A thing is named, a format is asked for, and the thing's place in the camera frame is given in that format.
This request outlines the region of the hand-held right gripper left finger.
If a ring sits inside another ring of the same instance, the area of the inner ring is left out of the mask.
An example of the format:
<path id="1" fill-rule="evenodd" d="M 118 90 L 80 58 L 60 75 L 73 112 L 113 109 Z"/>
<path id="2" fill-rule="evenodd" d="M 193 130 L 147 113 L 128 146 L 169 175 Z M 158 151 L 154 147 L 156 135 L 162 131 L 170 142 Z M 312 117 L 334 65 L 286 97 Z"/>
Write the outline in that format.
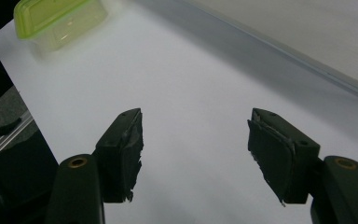
<path id="1" fill-rule="evenodd" d="M 105 203 L 132 201 L 132 191 L 142 167 L 142 119 L 140 108 L 119 114 L 97 142 L 92 153 L 98 163 Z"/>

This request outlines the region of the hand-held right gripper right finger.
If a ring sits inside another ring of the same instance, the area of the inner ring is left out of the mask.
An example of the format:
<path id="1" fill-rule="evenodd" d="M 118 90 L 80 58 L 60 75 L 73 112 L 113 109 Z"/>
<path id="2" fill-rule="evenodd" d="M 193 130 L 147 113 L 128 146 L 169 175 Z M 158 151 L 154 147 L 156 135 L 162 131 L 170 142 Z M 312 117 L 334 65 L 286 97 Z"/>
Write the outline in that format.
<path id="1" fill-rule="evenodd" d="M 248 150 L 280 203 L 305 203 L 320 145 L 276 113 L 254 108 Z"/>

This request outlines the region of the green plastic food container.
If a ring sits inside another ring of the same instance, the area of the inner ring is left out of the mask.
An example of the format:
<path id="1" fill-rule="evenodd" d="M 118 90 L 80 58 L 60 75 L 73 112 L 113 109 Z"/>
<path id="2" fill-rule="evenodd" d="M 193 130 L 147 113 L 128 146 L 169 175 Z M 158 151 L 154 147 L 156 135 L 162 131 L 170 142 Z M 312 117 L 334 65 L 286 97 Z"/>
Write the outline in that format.
<path id="1" fill-rule="evenodd" d="M 18 39 L 52 51 L 99 25 L 107 11 L 102 0 L 20 0 L 13 16 Z"/>

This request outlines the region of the aluminium rail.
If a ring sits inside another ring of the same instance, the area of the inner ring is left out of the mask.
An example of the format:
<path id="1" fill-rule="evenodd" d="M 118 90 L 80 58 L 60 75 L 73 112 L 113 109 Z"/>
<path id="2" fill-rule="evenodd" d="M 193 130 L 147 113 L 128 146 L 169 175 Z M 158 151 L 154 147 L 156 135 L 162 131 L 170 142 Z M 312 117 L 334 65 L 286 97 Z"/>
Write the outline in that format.
<path id="1" fill-rule="evenodd" d="M 34 119 L 31 113 L 26 111 L 15 121 L 0 127 L 0 151 L 3 150 L 33 121 Z"/>

